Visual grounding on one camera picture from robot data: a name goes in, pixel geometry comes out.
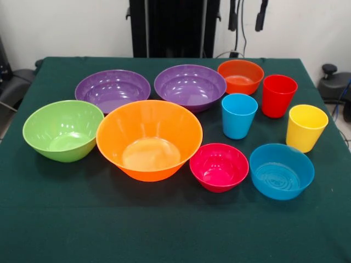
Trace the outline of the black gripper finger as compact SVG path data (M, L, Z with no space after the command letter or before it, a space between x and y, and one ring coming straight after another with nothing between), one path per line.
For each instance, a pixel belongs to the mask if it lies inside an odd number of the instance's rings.
M236 31L236 29L237 29L236 0L230 0L228 30Z
M268 5L268 0L262 0L260 11L257 14L255 31L261 31L264 25L265 13Z

